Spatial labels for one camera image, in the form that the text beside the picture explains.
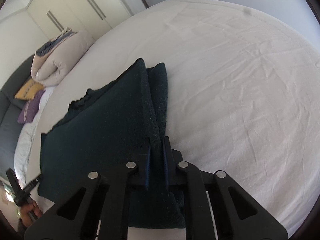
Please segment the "person's left hand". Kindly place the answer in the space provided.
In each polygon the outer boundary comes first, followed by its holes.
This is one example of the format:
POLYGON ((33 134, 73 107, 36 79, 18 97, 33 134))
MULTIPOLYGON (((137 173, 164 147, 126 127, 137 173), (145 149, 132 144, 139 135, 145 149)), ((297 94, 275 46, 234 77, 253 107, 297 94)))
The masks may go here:
POLYGON ((28 203, 27 205, 22 206, 20 209, 20 217, 22 224, 25 227, 29 227, 31 226, 31 224, 33 224, 33 221, 29 216, 29 213, 31 212, 34 212, 36 217, 41 217, 43 215, 37 202, 35 202, 34 200, 32 201, 32 203, 28 203))

